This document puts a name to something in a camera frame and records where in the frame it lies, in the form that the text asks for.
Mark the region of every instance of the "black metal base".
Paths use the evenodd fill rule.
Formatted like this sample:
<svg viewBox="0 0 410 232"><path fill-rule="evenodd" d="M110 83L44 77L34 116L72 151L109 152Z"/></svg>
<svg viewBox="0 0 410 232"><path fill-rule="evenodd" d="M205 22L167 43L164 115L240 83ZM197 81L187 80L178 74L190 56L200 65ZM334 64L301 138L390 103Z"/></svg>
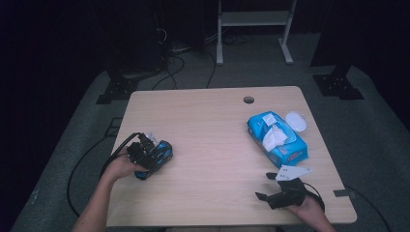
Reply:
<svg viewBox="0 0 410 232"><path fill-rule="evenodd" d="M104 94L100 95L96 104L110 104L114 100L129 100L131 94L138 87L139 81L124 80L117 82L111 80L105 89Z"/></svg>
<svg viewBox="0 0 410 232"><path fill-rule="evenodd" d="M350 84L346 77L334 74L316 74L313 76L323 96L339 97L341 100L363 100L360 91Z"/></svg>

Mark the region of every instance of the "wet wipes package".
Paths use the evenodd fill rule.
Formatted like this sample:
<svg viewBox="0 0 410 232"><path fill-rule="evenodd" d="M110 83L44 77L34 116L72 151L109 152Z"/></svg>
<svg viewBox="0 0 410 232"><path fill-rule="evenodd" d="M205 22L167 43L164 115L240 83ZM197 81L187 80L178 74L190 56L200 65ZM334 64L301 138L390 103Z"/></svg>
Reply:
<svg viewBox="0 0 410 232"><path fill-rule="evenodd" d="M272 111L248 120L248 131L269 160L277 167L294 166L308 158L305 141Z"/></svg>

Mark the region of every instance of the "hand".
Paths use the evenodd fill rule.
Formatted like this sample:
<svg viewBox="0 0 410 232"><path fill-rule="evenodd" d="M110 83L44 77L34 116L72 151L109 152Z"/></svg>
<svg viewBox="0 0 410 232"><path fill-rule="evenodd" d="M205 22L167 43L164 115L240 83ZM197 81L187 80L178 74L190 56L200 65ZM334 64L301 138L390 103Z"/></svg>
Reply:
<svg viewBox="0 0 410 232"><path fill-rule="evenodd" d="M139 164L130 162L127 157L127 146L120 151L120 155L117 159L113 160L106 168L103 177L109 178L111 181L117 181L118 179L129 176L134 171L148 171L146 168Z"/></svg>
<svg viewBox="0 0 410 232"><path fill-rule="evenodd" d="M311 196L307 195L301 206L291 205L286 207L286 209L318 232L336 231L322 211L322 208L320 208L319 203Z"/></svg>

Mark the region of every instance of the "light wood desk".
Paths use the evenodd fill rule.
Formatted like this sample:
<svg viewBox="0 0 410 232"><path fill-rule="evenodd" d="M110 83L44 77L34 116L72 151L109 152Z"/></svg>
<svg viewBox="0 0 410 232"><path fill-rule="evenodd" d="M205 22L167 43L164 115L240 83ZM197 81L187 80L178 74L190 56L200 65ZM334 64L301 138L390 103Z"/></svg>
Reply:
<svg viewBox="0 0 410 232"><path fill-rule="evenodd" d="M254 103L245 103L246 96ZM255 195L279 192L277 182L265 176L278 169L247 131L250 116L269 110L282 118L291 110L305 115L307 129L300 136L309 159L298 166L313 171L301 179L320 192L330 222L354 222L350 199L334 195L344 186L301 90L258 87L133 93L114 149L133 132L151 132L173 146L174 157L146 181L131 175L115 184L107 225L301 223L284 209L271 210Z"/></svg>

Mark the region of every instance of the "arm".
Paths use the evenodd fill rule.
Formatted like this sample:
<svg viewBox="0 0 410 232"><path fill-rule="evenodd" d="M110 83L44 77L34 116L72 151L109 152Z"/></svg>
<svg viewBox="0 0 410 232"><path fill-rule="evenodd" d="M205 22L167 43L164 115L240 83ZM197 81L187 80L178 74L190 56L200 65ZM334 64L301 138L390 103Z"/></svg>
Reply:
<svg viewBox="0 0 410 232"><path fill-rule="evenodd" d="M115 182L137 170L147 171L142 166L131 163L126 156L115 159L102 174L89 203L78 218L73 232L105 231L109 199Z"/></svg>
<svg viewBox="0 0 410 232"><path fill-rule="evenodd" d="M301 206L291 205L286 209L317 232L336 232L319 204L310 196L306 196Z"/></svg>

